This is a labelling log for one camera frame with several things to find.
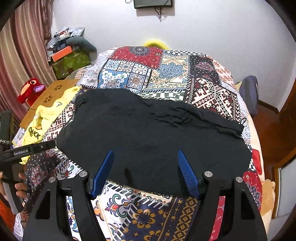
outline green bag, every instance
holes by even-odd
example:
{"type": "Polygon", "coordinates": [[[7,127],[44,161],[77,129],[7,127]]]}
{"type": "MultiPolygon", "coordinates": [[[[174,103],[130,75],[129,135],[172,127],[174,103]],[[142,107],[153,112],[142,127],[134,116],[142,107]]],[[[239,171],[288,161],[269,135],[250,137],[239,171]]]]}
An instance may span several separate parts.
{"type": "Polygon", "coordinates": [[[51,64],[57,79],[64,79],[73,71],[90,64],[89,55],[84,50],[76,50],[51,64]]]}

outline red plush toy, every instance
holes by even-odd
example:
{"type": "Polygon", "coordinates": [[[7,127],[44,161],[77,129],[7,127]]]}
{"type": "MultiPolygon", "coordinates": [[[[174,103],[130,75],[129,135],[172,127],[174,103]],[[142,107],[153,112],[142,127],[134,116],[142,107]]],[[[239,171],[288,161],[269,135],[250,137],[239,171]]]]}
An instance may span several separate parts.
{"type": "Polygon", "coordinates": [[[45,89],[45,85],[40,84],[37,79],[29,79],[29,81],[27,81],[22,87],[22,91],[17,100],[21,104],[27,101],[28,104],[32,106],[35,100],[37,100],[37,98],[45,91],[45,89]]]}

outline bed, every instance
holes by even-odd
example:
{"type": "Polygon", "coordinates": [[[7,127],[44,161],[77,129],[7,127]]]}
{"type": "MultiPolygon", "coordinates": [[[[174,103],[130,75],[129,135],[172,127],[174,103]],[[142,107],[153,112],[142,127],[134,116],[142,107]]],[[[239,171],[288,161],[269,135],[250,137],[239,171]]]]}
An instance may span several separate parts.
{"type": "MultiPolygon", "coordinates": [[[[77,83],[81,86],[78,94],[91,88],[125,88],[142,98],[183,101],[197,108],[211,109],[224,118],[243,124],[242,138],[252,152],[243,180],[261,210],[268,230],[273,208],[270,199],[274,198],[274,193],[270,182],[265,181],[258,135],[230,72],[217,61],[195,52],[119,47],[99,54],[95,64],[80,69],[75,78],[80,79],[77,83]]],[[[55,139],[70,121],[74,114],[73,103],[74,100],[54,121],[43,141],[55,139]]],[[[60,180],[74,177],[81,171],[57,149],[30,157],[27,170],[29,195],[38,193],[42,181],[49,175],[60,180]]],[[[221,196],[210,240],[218,237],[224,202],[225,198],[221,196]]],[[[192,197],[184,199],[148,193],[110,180],[92,204],[107,240],[185,240],[199,206],[199,202],[192,197]]],[[[70,196],[67,197],[67,210],[73,238],[81,240],[70,196]]],[[[16,218],[18,236],[22,236],[20,220],[26,218],[25,213],[16,218]]]]}

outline striped curtain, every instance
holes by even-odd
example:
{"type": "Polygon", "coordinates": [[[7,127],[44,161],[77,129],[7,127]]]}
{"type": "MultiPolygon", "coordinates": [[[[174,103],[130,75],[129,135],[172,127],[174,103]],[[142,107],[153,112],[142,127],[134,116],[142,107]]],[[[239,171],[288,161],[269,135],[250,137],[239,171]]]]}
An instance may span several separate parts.
{"type": "Polygon", "coordinates": [[[48,86],[56,80],[45,44],[51,38],[53,0],[26,0],[0,32],[0,112],[12,110],[19,123],[28,110],[17,97],[25,82],[37,78],[48,86]]]}

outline metal bolt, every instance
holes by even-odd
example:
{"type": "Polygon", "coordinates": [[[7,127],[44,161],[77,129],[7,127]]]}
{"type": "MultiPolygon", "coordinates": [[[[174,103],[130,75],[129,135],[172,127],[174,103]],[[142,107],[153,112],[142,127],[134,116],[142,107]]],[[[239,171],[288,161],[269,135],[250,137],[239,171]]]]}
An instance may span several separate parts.
{"type": "Polygon", "coordinates": [[[242,183],[243,179],[241,177],[236,177],[235,180],[238,182],[238,183],[242,183]]]}
{"type": "Polygon", "coordinates": [[[213,176],[213,173],[211,173],[210,171],[206,171],[205,176],[206,177],[211,177],[211,176],[213,176]]]}
{"type": "Polygon", "coordinates": [[[79,176],[81,176],[81,177],[85,177],[87,175],[87,172],[86,171],[83,171],[83,172],[80,172],[79,173],[79,176]]]}
{"type": "Polygon", "coordinates": [[[48,180],[49,180],[50,183],[53,183],[53,182],[55,182],[56,178],[55,177],[51,177],[48,180]]]}

